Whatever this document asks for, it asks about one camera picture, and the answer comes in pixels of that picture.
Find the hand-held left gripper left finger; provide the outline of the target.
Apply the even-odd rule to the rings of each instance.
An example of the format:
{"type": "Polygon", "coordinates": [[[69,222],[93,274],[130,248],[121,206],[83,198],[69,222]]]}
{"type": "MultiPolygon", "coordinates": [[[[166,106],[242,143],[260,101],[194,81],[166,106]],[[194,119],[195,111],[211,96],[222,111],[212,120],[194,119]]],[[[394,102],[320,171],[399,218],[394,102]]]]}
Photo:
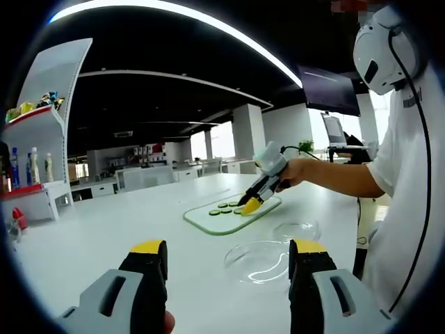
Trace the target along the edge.
{"type": "Polygon", "coordinates": [[[66,333],[163,333],[168,249],[162,239],[134,246],[118,269],[86,288],[57,323],[66,333]]]}

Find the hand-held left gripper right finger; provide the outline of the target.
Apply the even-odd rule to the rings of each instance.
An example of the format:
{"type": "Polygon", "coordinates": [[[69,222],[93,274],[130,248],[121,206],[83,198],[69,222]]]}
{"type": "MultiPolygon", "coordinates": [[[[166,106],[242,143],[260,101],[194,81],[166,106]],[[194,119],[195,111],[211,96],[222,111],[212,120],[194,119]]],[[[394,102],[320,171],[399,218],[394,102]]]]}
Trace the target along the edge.
{"type": "Polygon", "coordinates": [[[395,320],[316,241],[289,243],[291,333],[388,333],[395,320]]]}

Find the person's right hand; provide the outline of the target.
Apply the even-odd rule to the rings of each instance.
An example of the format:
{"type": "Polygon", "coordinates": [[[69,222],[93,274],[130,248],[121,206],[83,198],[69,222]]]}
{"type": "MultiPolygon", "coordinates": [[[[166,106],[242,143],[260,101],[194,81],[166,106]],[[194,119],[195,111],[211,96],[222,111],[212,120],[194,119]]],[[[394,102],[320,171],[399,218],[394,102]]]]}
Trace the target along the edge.
{"type": "Polygon", "coordinates": [[[276,192],[280,193],[292,186],[297,186],[303,181],[307,181],[307,170],[311,165],[310,159],[289,160],[286,167],[280,174],[280,183],[276,192]]]}

